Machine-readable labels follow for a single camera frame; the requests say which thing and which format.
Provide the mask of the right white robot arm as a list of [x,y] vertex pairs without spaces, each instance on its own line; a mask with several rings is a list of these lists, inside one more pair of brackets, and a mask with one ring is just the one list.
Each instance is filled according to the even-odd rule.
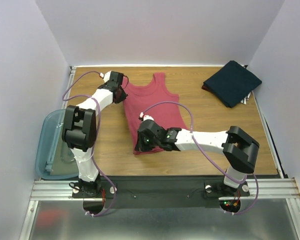
[[[232,195],[244,184],[247,175],[254,173],[260,144],[238,126],[231,126],[227,131],[200,132],[179,127],[165,129],[151,118],[143,120],[137,130],[135,150],[150,152],[156,147],[167,152],[201,151],[224,175],[220,182],[221,192]],[[222,170],[207,152],[225,156],[230,166]]]

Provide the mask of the red tank top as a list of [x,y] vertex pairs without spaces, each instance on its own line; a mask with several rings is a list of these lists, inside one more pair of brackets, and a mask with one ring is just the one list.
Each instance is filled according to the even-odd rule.
[[[122,85],[127,94],[123,101],[124,113],[128,123],[128,129],[132,138],[133,145],[137,144],[137,130],[141,124],[140,113],[148,107],[160,102],[179,102],[179,95],[168,91],[166,87],[166,75],[163,72],[153,74],[151,82],[146,86],[136,86],[123,78]],[[176,104],[164,103],[157,105],[146,112],[154,118],[154,121],[161,127],[167,129],[171,127],[188,130]]]

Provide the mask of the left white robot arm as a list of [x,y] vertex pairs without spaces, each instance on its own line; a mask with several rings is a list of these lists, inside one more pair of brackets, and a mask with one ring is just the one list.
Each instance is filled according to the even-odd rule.
[[96,197],[101,193],[100,170],[93,160],[95,143],[101,125],[101,111],[107,106],[121,103],[127,98],[122,86],[123,73],[108,71],[97,73],[103,80],[94,94],[80,94],[62,100],[67,102],[74,98],[87,99],[77,105],[69,105],[65,109],[61,138],[74,155],[78,168],[78,182],[71,183],[74,195]]

